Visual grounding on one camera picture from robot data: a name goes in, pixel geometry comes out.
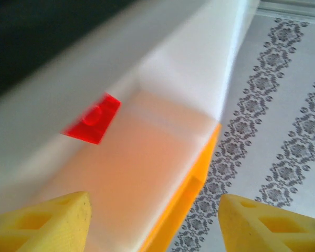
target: building block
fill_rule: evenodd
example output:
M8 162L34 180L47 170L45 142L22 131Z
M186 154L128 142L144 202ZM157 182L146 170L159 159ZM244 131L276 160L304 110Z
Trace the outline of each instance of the building block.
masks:
M220 199L227 252L315 252L315 219L236 195Z
M83 252L89 193L77 192L0 215L0 252Z
M120 101L106 93L63 134L98 144L119 108Z
M192 169L141 246L140 252L162 252L168 249L168 246L204 186L220 129L221 125L219 124L198 156Z

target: red lego brick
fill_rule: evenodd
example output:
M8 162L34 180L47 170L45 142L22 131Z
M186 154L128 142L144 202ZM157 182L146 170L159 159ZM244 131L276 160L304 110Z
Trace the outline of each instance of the red lego brick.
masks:
M102 99L65 130L63 134L98 144L119 108L120 101L106 93Z

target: yellow triangular part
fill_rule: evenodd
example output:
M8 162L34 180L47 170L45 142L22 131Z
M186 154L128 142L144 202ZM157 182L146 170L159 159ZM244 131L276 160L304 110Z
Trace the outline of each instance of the yellow triangular part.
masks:
M315 219L235 195L220 199L227 252L315 252Z
M0 215L0 252L83 252L89 193L77 192Z

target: orange plastic piece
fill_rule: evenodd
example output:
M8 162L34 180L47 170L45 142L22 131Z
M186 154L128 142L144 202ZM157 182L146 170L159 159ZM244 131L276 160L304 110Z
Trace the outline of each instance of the orange plastic piece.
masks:
M120 101L106 93L77 122L65 130L63 134L89 143L98 144L119 107Z
M167 250L205 183L220 129L221 125L219 124L196 163L141 246L141 252L162 252Z

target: dark background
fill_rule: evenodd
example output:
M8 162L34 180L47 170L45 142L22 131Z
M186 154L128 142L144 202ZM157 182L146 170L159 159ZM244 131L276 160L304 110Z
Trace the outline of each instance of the dark background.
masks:
M0 0L0 95L136 0Z

